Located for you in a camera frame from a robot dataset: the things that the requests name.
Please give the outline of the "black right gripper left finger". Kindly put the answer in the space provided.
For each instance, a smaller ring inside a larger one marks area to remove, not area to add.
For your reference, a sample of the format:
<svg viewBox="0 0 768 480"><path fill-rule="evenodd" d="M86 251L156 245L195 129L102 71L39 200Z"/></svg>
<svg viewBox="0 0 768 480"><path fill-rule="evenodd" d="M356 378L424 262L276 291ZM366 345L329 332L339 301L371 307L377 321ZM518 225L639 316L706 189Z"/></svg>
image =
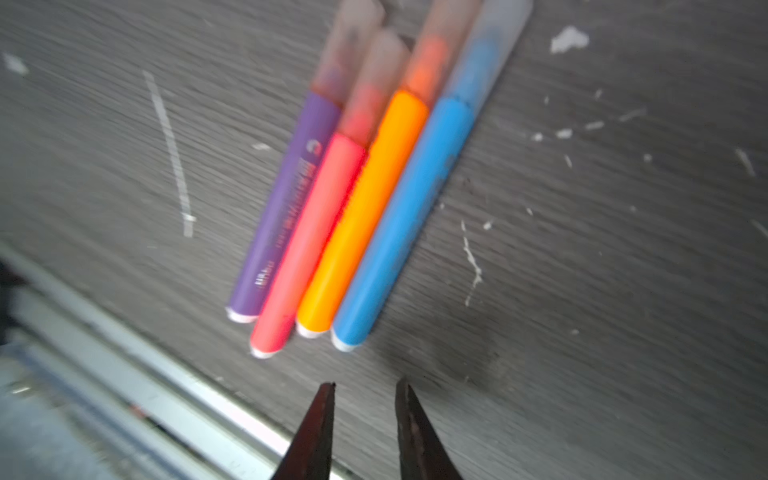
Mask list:
<svg viewBox="0 0 768 480"><path fill-rule="evenodd" d="M309 406L272 480L328 480L332 470L332 444L336 384L323 383Z"/></svg>

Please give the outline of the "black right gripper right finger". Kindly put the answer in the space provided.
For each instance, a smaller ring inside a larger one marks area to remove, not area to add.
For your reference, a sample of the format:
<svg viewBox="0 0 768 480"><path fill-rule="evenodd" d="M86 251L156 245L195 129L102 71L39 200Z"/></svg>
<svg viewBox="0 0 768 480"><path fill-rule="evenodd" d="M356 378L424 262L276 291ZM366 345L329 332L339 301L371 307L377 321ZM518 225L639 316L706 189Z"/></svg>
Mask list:
<svg viewBox="0 0 768 480"><path fill-rule="evenodd" d="M396 385L395 412L401 478L461 480L407 378Z"/></svg>

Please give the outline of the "pink red marker pen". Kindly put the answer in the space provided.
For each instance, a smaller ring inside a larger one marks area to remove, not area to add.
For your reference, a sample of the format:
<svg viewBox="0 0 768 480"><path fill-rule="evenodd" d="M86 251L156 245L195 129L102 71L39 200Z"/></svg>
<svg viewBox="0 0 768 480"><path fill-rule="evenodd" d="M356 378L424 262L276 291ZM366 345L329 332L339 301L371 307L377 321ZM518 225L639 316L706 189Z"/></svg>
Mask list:
<svg viewBox="0 0 768 480"><path fill-rule="evenodd" d="M409 58L406 41L394 30L376 35L251 334L254 357L272 357L290 336L298 302Z"/></svg>

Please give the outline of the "blue marker pen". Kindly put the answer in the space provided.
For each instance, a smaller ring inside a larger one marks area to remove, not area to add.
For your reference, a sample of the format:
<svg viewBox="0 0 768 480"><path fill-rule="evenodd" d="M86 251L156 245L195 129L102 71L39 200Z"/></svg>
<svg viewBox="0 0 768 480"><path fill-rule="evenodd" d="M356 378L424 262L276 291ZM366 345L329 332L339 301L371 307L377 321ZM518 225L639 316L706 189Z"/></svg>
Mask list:
<svg viewBox="0 0 768 480"><path fill-rule="evenodd" d="M350 352L370 333L533 6L482 6L336 313L336 349Z"/></svg>

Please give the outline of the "orange marker pen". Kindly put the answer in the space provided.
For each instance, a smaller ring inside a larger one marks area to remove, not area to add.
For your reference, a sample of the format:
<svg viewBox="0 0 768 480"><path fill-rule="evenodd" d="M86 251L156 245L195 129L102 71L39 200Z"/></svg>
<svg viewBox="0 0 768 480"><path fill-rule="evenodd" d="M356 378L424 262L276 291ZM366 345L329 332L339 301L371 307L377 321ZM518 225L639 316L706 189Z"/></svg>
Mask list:
<svg viewBox="0 0 768 480"><path fill-rule="evenodd" d="M479 1L435 1L296 314L306 338L329 331L365 249L413 151Z"/></svg>

